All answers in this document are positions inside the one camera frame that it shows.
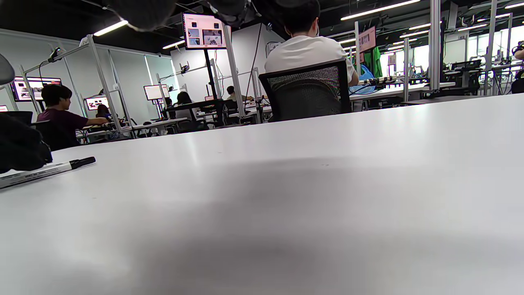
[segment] man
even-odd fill
[[[42,89],[42,98],[47,109],[38,115],[37,121],[53,121],[68,135],[75,138],[75,130],[89,125],[108,123],[106,118],[88,119],[69,112],[73,92],[63,85],[45,85]]]
[[[299,7],[284,8],[282,20],[291,39],[280,44],[268,56],[266,72],[295,69],[346,58],[347,82],[357,85],[358,74],[346,52],[335,40],[319,37],[320,4],[305,0]]]
[[[233,86],[229,86],[226,88],[226,91],[227,93],[230,95],[228,98],[226,99],[231,99],[233,101],[236,101],[236,97],[235,97],[235,87]],[[242,101],[246,101],[246,100],[249,100],[249,101],[252,101],[253,100],[253,97],[249,96],[245,96],[245,95],[242,95]]]

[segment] desk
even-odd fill
[[[513,94],[54,152],[97,163],[1,191],[2,294],[518,293],[523,109]]]
[[[452,87],[455,86],[455,82],[444,82],[440,83],[440,88],[445,87]],[[428,91],[429,86],[425,86],[425,84],[416,84],[416,85],[410,85],[409,86],[409,92],[420,92],[420,91]],[[391,97],[391,96],[401,96],[404,93],[404,87],[394,87],[394,88],[386,88],[382,90],[378,90],[375,93],[371,94],[354,94],[350,96],[351,101],[359,101],[359,100],[368,100],[368,99],[378,99],[383,97]]]

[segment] screen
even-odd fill
[[[62,80],[59,78],[38,78],[38,77],[27,77],[29,86],[33,89],[36,100],[42,100],[42,88],[47,84],[62,85]],[[11,83],[11,91],[15,96],[15,101],[31,101],[31,96],[26,87],[23,77],[15,77],[13,83]]]
[[[107,102],[106,97],[86,98],[85,102],[88,104],[88,110],[90,111],[96,111],[98,109],[99,104],[103,104],[107,108],[109,108],[109,103]]]
[[[184,13],[186,49],[226,49],[222,22],[211,15]]]
[[[144,86],[147,100],[162,99],[162,93],[160,93],[160,87],[158,85]],[[162,90],[164,97],[169,97],[169,89],[167,85],[162,84]]]

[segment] white wall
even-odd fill
[[[271,41],[282,42],[283,39],[278,36],[273,31],[268,31],[265,25],[262,25],[260,32],[260,42],[258,44],[258,51],[255,58],[256,44],[258,32],[260,29],[260,24],[254,25],[242,30],[233,32],[232,36],[232,45],[233,52],[235,55],[235,62],[238,69],[238,73],[245,73],[251,71],[251,66],[253,65],[253,60],[255,59],[255,67],[258,67],[259,73],[264,73],[264,64],[266,63],[266,44]],[[220,71],[223,76],[231,75],[231,68],[229,64],[229,59],[227,57],[227,51],[222,50],[210,50],[210,58],[215,58],[217,56],[217,65],[219,66]],[[205,66],[205,57],[203,50],[185,50],[182,48],[180,50],[173,50],[171,52],[171,57],[173,60],[174,67],[177,71],[180,71],[179,64],[186,65],[189,62],[190,69],[195,69]],[[203,101],[204,97],[208,96],[206,90],[206,84],[209,83],[209,75],[206,68],[196,70],[184,74],[183,76],[177,76],[178,83],[180,86],[186,84],[188,88],[188,93],[193,101]],[[240,81],[241,92],[243,95],[246,95],[246,90],[248,86],[249,74],[238,76]],[[223,98],[227,98],[228,94],[226,88],[233,85],[232,78],[226,78],[223,82],[220,82],[220,85],[217,88],[223,93]],[[250,83],[248,96],[253,96],[253,85]]]
[[[62,45],[66,50],[77,47],[78,43],[78,41],[73,40],[62,40]],[[0,53],[13,65],[17,76],[21,76],[18,68],[19,65],[22,65],[24,69],[36,66],[49,57],[52,51],[51,47],[59,46],[56,38],[5,30],[0,31],[0,44]],[[115,84],[115,78],[111,69],[107,47],[98,46],[97,48],[104,77],[108,86],[112,89]],[[120,79],[129,114],[131,118],[140,124],[158,117],[155,106],[146,100],[143,89],[143,86],[150,85],[151,82],[144,54],[137,51],[132,52],[131,50],[129,50],[129,52],[124,51],[126,50],[111,49],[111,55]],[[102,89],[102,83],[98,76],[94,56],[91,51],[87,48],[69,55],[66,59],[78,94],[82,97],[98,94]],[[151,75],[153,75],[153,82],[155,83],[155,73],[159,72],[161,76],[168,76],[173,73],[170,58],[148,56],[148,62],[151,64]],[[66,65],[63,61],[44,66],[41,71],[43,77],[61,78],[62,83],[73,90],[71,79],[69,78]],[[39,76],[38,70],[30,73],[29,76]],[[175,83],[176,80],[174,78],[168,81],[170,85]],[[120,117],[123,117],[124,111],[118,92],[112,92],[111,97],[116,108],[116,113]],[[82,115],[80,105],[75,95],[73,95],[71,101],[70,111]],[[7,105],[10,110],[13,110],[13,106],[7,95],[7,90],[0,91],[0,105]],[[36,119],[35,109],[31,102],[18,102],[17,105],[20,110],[34,112],[33,120]],[[88,117],[91,118],[96,114],[95,111],[87,112]]]

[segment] ceiling light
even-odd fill
[[[395,50],[399,48],[404,48],[404,45],[389,47],[388,50]]]
[[[162,47],[162,49],[168,49],[168,48],[171,48],[171,47],[174,47],[174,46],[179,46],[180,44],[184,44],[184,43],[185,43],[185,40],[178,41],[178,42],[173,43],[173,44],[171,44],[171,45],[164,46],[164,47]]]
[[[410,42],[413,42],[413,41],[417,41],[418,39],[416,38],[413,38],[413,39],[409,39]],[[391,45],[397,45],[397,44],[402,44],[404,43],[404,41],[398,41],[398,42],[395,42],[395,43],[391,43]]]
[[[419,31],[419,32],[416,32],[416,33],[411,33],[411,34],[405,34],[405,35],[400,36],[400,38],[404,39],[404,38],[408,38],[408,37],[415,36],[415,35],[420,35],[420,34],[425,34],[425,33],[429,33],[429,30]]]
[[[344,41],[339,41],[340,44],[344,44],[344,43],[349,43],[349,42],[354,42],[356,39],[353,38],[353,39],[348,39],[348,40],[344,40]]]
[[[416,3],[416,2],[419,2],[419,1],[420,0],[410,0],[410,1],[399,3],[399,4],[389,5],[389,6],[386,6],[386,7],[373,9],[373,10],[370,10],[370,11],[367,11],[367,12],[362,12],[362,13],[357,13],[357,14],[353,14],[353,15],[348,15],[346,17],[341,18],[340,20],[347,20],[347,19],[350,19],[350,18],[355,18],[355,17],[367,15],[367,14],[381,12],[381,11],[384,11],[384,10],[388,10],[388,9],[392,9],[392,8],[395,8],[395,7],[400,7],[400,6]]]
[[[399,51],[402,51],[402,50],[399,49],[399,50],[388,51],[388,52],[383,53],[382,55],[391,54],[391,53],[395,53],[395,52],[399,52]]]
[[[409,30],[416,30],[416,29],[420,29],[420,28],[425,28],[425,27],[429,27],[431,26],[431,24],[424,24],[424,25],[420,25],[420,26],[415,26],[415,27],[411,27],[409,28]]]
[[[112,25],[112,26],[108,26],[107,28],[105,28],[105,29],[103,29],[103,30],[99,30],[99,31],[96,32],[94,35],[95,35],[95,36],[102,36],[102,35],[104,35],[105,33],[111,32],[112,30],[118,29],[118,28],[123,27],[123,26],[125,26],[125,25],[127,25],[127,21],[126,21],[126,20],[123,20],[123,21],[121,21],[121,22],[119,22],[119,23],[116,23],[116,24],[114,24],[114,25]]]
[[[510,8],[514,8],[514,7],[519,7],[519,6],[524,6],[524,2],[519,3],[519,4],[513,4],[513,5],[506,6],[506,9],[510,9]]]
[[[497,15],[495,16],[495,18],[501,18],[501,17],[506,17],[506,16],[509,16],[510,13],[506,13],[506,14],[501,14],[501,15]],[[477,19],[477,22],[480,23],[480,22],[483,22],[485,20],[488,20],[488,18],[480,18],[480,19]]]
[[[467,31],[467,30],[472,30],[472,29],[476,29],[476,28],[482,28],[482,27],[485,27],[487,25],[488,24],[481,24],[481,25],[476,25],[476,26],[469,27],[469,28],[458,29],[457,31]]]

